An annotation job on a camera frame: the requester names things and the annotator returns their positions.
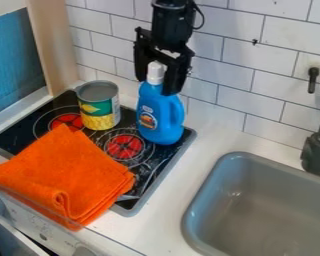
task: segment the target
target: blue panel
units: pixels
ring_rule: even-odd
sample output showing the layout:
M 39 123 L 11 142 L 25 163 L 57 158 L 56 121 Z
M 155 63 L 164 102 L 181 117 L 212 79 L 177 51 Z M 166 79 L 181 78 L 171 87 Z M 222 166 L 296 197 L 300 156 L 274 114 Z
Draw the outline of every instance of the blue panel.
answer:
M 45 86 L 27 9 L 0 16 L 0 111 Z

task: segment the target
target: sink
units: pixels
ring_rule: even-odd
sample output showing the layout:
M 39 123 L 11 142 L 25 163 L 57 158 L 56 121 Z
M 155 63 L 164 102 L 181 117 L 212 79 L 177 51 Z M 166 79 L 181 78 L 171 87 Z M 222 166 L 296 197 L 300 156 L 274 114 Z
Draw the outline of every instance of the sink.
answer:
M 249 153 L 227 154 L 181 228 L 203 255 L 320 256 L 320 178 Z

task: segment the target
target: orange towel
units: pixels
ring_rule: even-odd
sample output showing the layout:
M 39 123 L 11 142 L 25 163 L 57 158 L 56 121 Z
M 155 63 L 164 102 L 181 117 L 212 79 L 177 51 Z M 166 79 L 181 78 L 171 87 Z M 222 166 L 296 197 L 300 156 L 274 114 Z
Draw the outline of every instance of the orange towel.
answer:
M 0 165 L 0 187 L 74 231 L 111 207 L 133 183 L 125 166 L 66 125 Z

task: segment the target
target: can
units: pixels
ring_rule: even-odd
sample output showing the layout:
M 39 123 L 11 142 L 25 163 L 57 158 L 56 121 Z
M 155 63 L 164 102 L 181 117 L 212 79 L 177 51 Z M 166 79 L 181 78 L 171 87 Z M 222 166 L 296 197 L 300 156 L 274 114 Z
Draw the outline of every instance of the can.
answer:
M 116 126 L 121 120 L 118 87 L 109 81 L 92 81 L 77 90 L 83 125 L 102 131 Z

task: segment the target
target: stovetop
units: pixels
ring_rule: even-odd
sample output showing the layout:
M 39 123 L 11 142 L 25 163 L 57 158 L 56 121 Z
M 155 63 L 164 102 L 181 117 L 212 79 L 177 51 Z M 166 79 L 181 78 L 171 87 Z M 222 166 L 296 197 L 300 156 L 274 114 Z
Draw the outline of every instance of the stovetop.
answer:
M 76 93 L 69 90 L 0 133 L 0 154 L 7 158 L 17 155 L 63 123 L 73 131 L 82 130 L 110 157 L 135 174 L 134 187 L 120 197 L 117 206 L 113 207 L 122 215 L 134 215 L 185 152 L 196 133 L 185 128 L 182 138 L 176 144 L 155 145 L 143 139 L 137 131 L 134 110 L 121 107 L 121 117 L 120 123 L 110 130 L 93 131 L 85 128 L 79 114 Z

